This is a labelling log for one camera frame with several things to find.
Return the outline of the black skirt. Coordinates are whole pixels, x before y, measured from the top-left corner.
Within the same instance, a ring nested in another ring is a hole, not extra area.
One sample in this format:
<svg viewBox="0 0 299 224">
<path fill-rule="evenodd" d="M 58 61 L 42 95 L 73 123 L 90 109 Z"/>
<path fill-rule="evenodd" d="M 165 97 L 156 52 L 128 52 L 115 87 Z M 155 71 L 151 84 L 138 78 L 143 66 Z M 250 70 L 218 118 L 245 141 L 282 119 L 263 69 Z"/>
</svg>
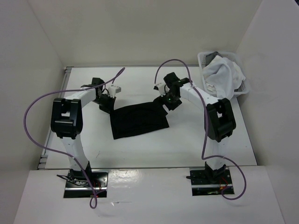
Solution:
<svg viewBox="0 0 299 224">
<path fill-rule="evenodd" d="M 168 113 L 158 103 L 128 105 L 110 112 L 110 124 L 115 140 L 169 128 Z"/>
</svg>

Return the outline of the white skirt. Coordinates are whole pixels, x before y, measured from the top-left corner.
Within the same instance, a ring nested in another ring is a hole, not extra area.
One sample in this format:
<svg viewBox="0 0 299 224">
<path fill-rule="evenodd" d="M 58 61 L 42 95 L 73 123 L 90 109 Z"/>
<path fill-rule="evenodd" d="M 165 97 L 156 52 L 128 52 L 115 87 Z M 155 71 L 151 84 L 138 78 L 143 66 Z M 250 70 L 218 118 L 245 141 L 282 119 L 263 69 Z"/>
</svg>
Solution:
<svg viewBox="0 0 299 224">
<path fill-rule="evenodd" d="M 240 66 L 226 57 L 216 56 L 203 68 L 206 91 L 220 99 L 231 99 L 246 80 Z"/>
</svg>

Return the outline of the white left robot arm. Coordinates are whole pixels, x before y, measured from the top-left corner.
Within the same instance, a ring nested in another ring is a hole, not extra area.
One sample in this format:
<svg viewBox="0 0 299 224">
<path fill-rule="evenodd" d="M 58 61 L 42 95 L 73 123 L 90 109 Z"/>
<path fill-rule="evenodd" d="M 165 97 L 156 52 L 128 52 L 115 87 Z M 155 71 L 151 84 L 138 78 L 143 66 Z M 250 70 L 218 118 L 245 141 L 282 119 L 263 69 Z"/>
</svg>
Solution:
<svg viewBox="0 0 299 224">
<path fill-rule="evenodd" d="M 81 142 L 82 109 L 90 102 L 94 102 L 102 111 L 110 113 L 114 107 L 116 94 L 121 92 L 121 87 L 114 84 L 107 89 L 104 86 L 102 79 L 94 77 L 91 84 L 85 84 L 72 95 L 53 101 L 50 127 L 63 143 L 69 156 L 70 172 L 66 179 L 72 183 L 77 181 L 84 187 L 93 182 L 93 174 Z"/>
</svg>

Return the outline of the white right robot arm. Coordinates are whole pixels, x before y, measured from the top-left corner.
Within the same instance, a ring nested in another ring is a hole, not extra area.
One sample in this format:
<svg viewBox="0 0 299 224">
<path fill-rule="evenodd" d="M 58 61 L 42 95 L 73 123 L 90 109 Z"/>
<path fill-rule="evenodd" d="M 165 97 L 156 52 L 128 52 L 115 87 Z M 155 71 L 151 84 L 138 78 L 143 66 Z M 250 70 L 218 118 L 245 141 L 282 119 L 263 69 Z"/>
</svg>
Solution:
<svg viewBox="0 0 299 224">
<path fill-rule="evenodd" d="M 236 128 L 230 100 L 214 97 L 196 85 L 189 78 L 180 79 L 172 72 L 164 77 L 165 84 L 157 84 L 162 104 L 168 110 L 176 109 L 181 98 L 203 110 L 204 146 L 201 158 L 205 161 L 205 179 L 216 183 L 224 175 L 227 141 Z"/>
</svg>

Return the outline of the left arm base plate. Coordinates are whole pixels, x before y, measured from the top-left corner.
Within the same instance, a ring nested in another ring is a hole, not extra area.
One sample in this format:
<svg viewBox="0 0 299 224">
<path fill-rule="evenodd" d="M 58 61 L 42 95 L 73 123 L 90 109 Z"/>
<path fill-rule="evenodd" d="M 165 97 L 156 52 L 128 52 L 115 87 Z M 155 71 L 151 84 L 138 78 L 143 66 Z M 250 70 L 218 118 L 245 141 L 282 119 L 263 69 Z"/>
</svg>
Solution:
<svg viewBox="0 0 299 224">
<path fill-rule="evenodd" d="M 93 191 L 86 179 L 75 179 L 70 174 L 57 175 L 60 179 L 66 181 L 64 188 L 64 198 L 90 198 L 93 197 Z M 98 198 L 106 198 L 108 172 L 92 173 L 91 184 Z"/>
</svg>

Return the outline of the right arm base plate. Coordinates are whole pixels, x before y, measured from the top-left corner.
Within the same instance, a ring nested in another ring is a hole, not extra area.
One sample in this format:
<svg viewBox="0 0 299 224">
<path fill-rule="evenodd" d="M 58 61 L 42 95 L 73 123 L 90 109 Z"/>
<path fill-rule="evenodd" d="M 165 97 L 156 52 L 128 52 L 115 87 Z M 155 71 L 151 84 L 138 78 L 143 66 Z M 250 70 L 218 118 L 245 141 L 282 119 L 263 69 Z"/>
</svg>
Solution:
<svg viewBox="0 0 299 224">
<path fill-rule="evenodd" d="M 204 168 L 191 169 L 186 179 L 191 181 L 193 196 L 221 195 L 222 190 L 224 190 L 225 195 L 234 194 L 232 179 L 228 168 L 225 169 L 223 174 L 220 174 L 214 179 L 208 178 Z"/>
</svg>

